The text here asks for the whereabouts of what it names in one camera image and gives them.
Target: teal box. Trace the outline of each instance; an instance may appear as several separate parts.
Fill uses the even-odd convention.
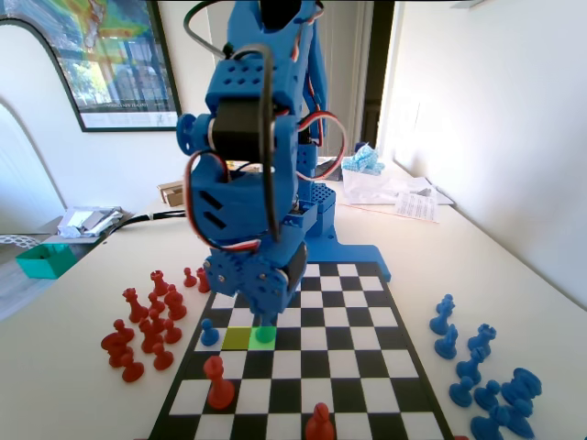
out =
[[[58,279],[77,263],[69,245],[38,245],[17,257],[29,278]]]

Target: blue chess piece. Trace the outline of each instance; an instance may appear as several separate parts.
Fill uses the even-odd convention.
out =
[[[453,383],[449,387],[449,396],[453,402],[458,406],[467,408],[471,406],[473,398],[471,397],[471,389],[473,388],[473,381],[467,376],[460,380],[460,383]]]
[[[440,304],[440,314],[436,318],[432,318],[430,320],[430,328],[434,333],[437,335],[445,335],[449,330],[449,323],[447,320],[449,319],[450,314],[452,313],[452,309],[455,307],[455,304],[452,302],[442,302]]]
[[[510,414],[510,421],[506,425],[508,429],[520,437],[534,438],[534,431],[526,420],[532,415],[532,402],[518,399],[514,402],[514,406],[506,406],[505,409]]]
[[[462,360],[457,364],[457,375],[462,378],[469,376],[473,379],[473,383],[477,385],[481,382],[481,373],[479,372],[479,364],[485,360],[485,351],[480,348],[474,348],[471,351],[470,360]]]
[[[497,397],[495,396],[499,394],[501,388],[495,380],[489,380],[485,388],[481,387],[475,390],[473,397],[479,406],[485,411],[489,411],[493,406],[497,405]]]
[[[479,334],[469,339],[467,343],[467,347],[469,350],[473,350],[476,347],[482,347],[485,350],[485,357],[487,358],[491,355],[492,350],[489,347],[489,341],[493,341],[495,339],[495,335],[497,332],[493,327],[490,327],[488,324],[482,324],[478,328]]]
[[[204,319],[202,321],[202,330],[202,337],[200,337],[202,344],[207,347],[213,346],[218,341],[219,334],[218,330],[212,326],[212,321],[208,318]]]
[[[444,359],[453,359],[457,356],[457,348],[455,345],[457,344],[457,337],[459,336],[459,332],[457,331],[457,327],[454,324],[451,324],[447,334],[434,343],[434,349]]]
[[[503,406],[496,405],[489,410],[489,419],[473,417],[471,432],[476,440],[504,440],[499,427],[506,426],[509,421],[509,412]]]

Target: table surface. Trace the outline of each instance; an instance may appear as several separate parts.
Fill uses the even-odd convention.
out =
[[[399,168],[393,172],[402,177]],[[482,384],[512,378],[516,367],[542,380],[529,419],[537,438],[583,439],[587,434],[587,314],[538,277],[450,206],[439,206],[439,224],[390,214],[392,206],[345,205],[337,191],[338,239],[345,244],[378,244],[391,272],[390,288],[455,435],[473,438],[471,417],[486,415],[475,403],[461,409],[449,398],[455,365],[469,358],[467,339],[481,323],[493,325],[492,354],[480,366]],[[161,210],[155,203],[149,210]],[[3,438],[103,440],[147,438],[157,419],[181,357],[205,305],[197,289],[184,289],[183,268],[196,267],[209,251],[185,219],[127,226],[62,276],[32,304],[0,323],[3,374],[0,431]],[[158,372],[131,342],[145,375],[126,384],[120,369],[108,366],[100,341],[127,321],[121,296],[135,287],[148,305],[150,273],[162,270],[181,285],[188,316],[178,323],[182,340],[169,346],[173,365]],[[456,359],[434,351],[428,328],[435,305],[446,293],[456,308],[449,318],[459,329]],[[519,438],[502,429],[504,438]]]

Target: highlighted square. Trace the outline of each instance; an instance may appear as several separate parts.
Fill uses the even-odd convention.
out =
[[[275,335],[277,333],[277,329],[273,326],[262,327],[262,330],[265,333],[264,336],[267,339],[270,339],[271,341],[270,342],[261,342],[257,338],[257,329],[258,328],[259,327],[253,327],[252,331],[250,332],[249,350],[274,350],[275,349]]]
[[[224,336],[223,350],[246,350],[251,336],[250,327],[229,327]]]

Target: wall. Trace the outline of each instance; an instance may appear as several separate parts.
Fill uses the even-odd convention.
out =
[[[386,144],[587,306],[587,3],[451,3],[404,4]]]
[[[213,57],[185,34],[183,16],[195,5],[160,2],[182,110],[206,112]],[[204,11],[194,31],[210,38]],[[23,121],[67,206],[121,205],[136,212],[157,196],[159,183],[178,180],[187,158],[174,132],[82,133],[55,69],[26,30],[0,27],[0,100]]]

